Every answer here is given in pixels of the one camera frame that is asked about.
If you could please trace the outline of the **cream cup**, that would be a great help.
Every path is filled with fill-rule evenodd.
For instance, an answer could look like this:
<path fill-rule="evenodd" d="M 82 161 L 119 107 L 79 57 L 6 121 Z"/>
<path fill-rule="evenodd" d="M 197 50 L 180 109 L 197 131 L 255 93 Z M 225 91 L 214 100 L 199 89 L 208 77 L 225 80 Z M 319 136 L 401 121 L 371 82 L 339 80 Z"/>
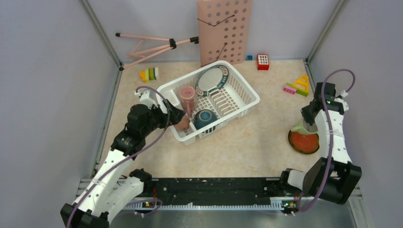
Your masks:
<path fill-rule="evenodd" d="M 291 132 L 297 132 L 302 135 L 311 135 L 318 132 L 316 124 L 308 124 L 303 118 L 290 129 Z"/>

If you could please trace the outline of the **pink mug white inside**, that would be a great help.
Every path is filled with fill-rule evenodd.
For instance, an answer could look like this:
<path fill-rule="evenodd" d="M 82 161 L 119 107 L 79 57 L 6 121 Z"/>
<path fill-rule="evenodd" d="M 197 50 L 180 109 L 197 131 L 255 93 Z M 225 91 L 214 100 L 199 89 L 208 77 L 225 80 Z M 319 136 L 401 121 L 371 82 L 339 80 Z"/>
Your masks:
<path fill-rule="evenodd" d="M 188 116 L 184 115 L 178 124 L 174 125 L 177 131 L 186 131 L 190 127 L 190 119 Z"/>

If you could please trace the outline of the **dark bowl beige inside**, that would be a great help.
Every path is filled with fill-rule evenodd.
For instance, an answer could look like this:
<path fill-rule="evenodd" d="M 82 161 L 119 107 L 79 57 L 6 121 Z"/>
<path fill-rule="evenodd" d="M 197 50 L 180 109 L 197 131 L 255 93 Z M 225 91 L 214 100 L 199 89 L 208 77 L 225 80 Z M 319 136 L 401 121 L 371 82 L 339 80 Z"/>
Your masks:
<path fill-rule="evenodd" d="M 197 130 L 218 120 L 217 115 L 209 109 L 203 109 L 195 114 L 193 124 Z"/>

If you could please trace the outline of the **white plastic dish rack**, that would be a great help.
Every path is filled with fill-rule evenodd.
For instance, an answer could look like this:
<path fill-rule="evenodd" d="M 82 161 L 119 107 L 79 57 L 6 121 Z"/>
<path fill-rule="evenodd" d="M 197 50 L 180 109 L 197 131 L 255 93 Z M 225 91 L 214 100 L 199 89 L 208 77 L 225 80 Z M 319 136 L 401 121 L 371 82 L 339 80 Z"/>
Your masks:
<path fill-rule="evenodd" d="M 242 118 L 250 112 L 250 109 L 260 102 L 260 96 L 246 81 L 242 74 L 229 62 L 219 60 L 200 69 L 190 72 L 182 77 L 161 85 L 157 90 L 175 107 L 181 109 L 179 92 L 184 86 L 195 87 L 199 74 L 214 66 L 225 65 L 229 70 L 229 78 L 225 86 L 206 97 L 196 94 L 196 108 L 190 119 L 190 127 L 186 131 L 177 131 L 173 126 L 170 128 L 177 141 L 184 145 L 190 145 L 196 138 L 203 138 L 225 127 L 230 121 Z M 193 124 L 195 114 L 203 109 L 212 110 L 218 120 L 197 130 Z"/>

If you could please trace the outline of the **white plate green rim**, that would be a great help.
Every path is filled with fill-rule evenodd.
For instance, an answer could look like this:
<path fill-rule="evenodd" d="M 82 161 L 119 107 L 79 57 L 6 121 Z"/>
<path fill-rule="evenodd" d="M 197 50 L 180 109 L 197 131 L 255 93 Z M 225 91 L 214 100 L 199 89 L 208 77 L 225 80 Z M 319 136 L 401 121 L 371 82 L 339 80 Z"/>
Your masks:
<path fill-rule="evenodd" d="M 214 65 L 202 71 L 199 76 L 201 76 L 199 86 L 203 91 L 203 97 L 206 97 L 225 86 L 229 78 L 229 70 L 225 65 Z"/>

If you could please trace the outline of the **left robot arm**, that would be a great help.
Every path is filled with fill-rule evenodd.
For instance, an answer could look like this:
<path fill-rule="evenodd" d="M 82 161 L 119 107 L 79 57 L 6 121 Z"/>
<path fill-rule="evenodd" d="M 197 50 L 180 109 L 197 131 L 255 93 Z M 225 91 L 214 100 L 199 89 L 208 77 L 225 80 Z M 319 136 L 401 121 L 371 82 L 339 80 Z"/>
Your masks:
<path fill-rule="evenodd" d="M 65 204 L 60 215 L 67 228 L 107 228 L 117 214 L 136 196 L 147 196 L 152 192 L 151 174 L 137 169 L 125 182 L 116 185 L 123 171 L 136 156 L 153 146 L 160 137 L 149 145 L 146 137 L 156 129 L 186 122 L 186 112 L 163 100 L 163 107 L 152 104 L 136 104 L 127 115 L 124 129 L 115 137 L 110 151 L 91 183 L 72 203 Z"/>

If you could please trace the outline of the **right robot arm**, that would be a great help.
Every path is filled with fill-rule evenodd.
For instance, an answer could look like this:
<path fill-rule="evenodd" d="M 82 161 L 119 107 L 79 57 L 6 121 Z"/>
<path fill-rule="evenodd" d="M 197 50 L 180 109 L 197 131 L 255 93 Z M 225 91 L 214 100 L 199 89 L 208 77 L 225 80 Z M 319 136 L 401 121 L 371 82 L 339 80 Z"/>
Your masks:
<path fill-rule="evenodd" d="M 297 152 L 320 153 L 307 171 L 287 168 L 280 176 L 279 191 L 291 196 L 301 191 L 336 204 L 345 204 L 362 176 L 362 169 L 348 155 L 343 132 L 348 104 L 336 95 L 332 83 L 317 83 L 314 99 L 301 109 L 302 119 L 289 130 L 288 142 Z"/>

